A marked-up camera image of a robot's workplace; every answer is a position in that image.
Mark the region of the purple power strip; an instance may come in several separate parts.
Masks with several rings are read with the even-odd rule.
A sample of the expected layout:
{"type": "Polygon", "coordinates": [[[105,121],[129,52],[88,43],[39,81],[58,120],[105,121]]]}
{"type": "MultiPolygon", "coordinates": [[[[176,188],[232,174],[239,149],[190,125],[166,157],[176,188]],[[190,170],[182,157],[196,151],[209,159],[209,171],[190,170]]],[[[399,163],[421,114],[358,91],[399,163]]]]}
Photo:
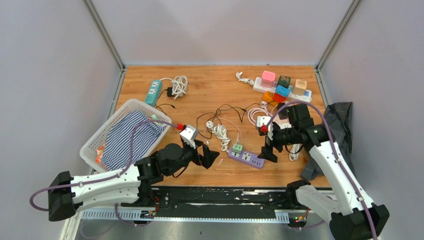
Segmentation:
{"type": "Polygon", "coordinates": [[[245,164],[258,170],[262,169],[265,165],[264,159],[258,158],[257,154],[245,150],[242,150],[240,153],[236,153],[230,150],[228,152],[228,157],[236,162],[245,164]]]}

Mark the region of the green cube adapter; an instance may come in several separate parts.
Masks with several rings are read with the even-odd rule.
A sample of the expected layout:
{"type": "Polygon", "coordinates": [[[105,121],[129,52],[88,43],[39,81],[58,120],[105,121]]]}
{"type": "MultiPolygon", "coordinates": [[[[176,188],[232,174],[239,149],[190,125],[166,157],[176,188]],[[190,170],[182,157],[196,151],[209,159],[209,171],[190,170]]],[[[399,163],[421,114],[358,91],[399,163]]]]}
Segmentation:
{"type": "Polygon", "coordinates": [[[231,148],[231,155],[235,157],[239,157],[242,151],[243,151],[243,146],[238,143],[235,143],[231,148]]]}

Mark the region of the black power adapter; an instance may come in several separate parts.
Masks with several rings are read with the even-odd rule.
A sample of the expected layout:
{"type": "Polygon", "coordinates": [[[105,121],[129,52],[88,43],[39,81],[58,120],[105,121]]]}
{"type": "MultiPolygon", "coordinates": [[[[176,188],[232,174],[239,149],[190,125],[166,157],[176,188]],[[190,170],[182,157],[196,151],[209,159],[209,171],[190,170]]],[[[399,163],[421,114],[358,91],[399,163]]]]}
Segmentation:
{"type": "MultiPolygon", "coordinates": [[[[173,93],[173,88],[172,87],[167,87],[166,89],[164,89],[160,94],[159,94],[159,97],[158,98],[160,98],[161,97],[161,95],[162,95],[162,93],[164,93],[164,92],[166,92],[166,96],[168,97],[168,98],[173,98],[174,97],[174,93],[173,93]]],[[[170,103],[162,103],[162,104],[159,104],[159,105],[157,105],[157,104],[155,104],[155,108],[156,109],[159,109],[159,110],[161,110],[165,115],[166,115],[166,113],[163,111],[163,109],[161,108],[161,106],[171,106],[173,109],[176,109],[176,107],[173,105],[173,104],[170,104],[170,103]]]]}

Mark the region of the teal power strip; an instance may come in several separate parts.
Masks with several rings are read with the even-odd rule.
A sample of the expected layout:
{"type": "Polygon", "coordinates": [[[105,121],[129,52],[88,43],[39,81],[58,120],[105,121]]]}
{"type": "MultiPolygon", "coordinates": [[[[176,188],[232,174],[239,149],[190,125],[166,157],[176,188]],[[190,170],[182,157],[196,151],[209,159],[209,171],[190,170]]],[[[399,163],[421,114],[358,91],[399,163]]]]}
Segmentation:
{"type": "Polygon", "coordinates": [[[144,102],[149,106],[154,107],[162,92],[162,86],[163,84],[161,80],[153,80],[144,99],[144,102]]]}

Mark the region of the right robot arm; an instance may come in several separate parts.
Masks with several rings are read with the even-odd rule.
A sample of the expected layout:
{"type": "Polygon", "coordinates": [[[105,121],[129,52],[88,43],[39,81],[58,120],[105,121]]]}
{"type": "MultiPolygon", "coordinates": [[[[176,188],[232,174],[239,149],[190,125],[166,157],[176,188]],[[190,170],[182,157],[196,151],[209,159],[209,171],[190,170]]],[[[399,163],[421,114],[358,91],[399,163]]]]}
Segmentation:
{"type": "Polygon", "coordinates": [[[287,185],[286,204],[315,212],[329,225],[336,240],[377,240],[390,213],[377,205],[359,184],[339,149],[325,116],[311,103],[296,100],[279,108],[272,116],[259,116],[255,127],[265,136],[260,159],[277,162],[273,150],[300,144],[327,178],[336,199],[317,190],[307,180],[287,185]]]}

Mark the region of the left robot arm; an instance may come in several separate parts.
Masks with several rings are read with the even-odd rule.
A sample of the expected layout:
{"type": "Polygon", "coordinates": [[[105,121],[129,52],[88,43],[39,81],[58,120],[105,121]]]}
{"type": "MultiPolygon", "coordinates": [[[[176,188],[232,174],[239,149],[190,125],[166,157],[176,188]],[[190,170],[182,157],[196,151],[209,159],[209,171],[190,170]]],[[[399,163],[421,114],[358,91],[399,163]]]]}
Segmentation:
{"type": "Polygon", "coordinates": [[[69,171],[59,173],[50,184],[48,219],[66,220],[77,212],[97,206],[134,204],[146,207],[153,201],[152,185],[174,175],[189,163],[209,169],[220,155],[202,141],[196,147],[170,143],[131,164],[126,172],[121,169],[96,175],[71,176],[69,171]]]}

